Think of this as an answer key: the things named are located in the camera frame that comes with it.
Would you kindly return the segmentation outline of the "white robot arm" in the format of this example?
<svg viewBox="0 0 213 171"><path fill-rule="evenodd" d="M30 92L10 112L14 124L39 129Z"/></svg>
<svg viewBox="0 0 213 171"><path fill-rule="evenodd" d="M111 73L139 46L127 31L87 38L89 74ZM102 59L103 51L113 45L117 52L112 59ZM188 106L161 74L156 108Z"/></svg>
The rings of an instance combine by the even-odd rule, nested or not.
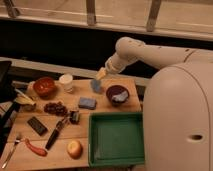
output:
<svg viewBox="0 0 213 171"><path fill-rule="evenodd" d="M213 171L213 50L122 37L96 77L137 61L158 70L143 100L146 171Z"/></svg>

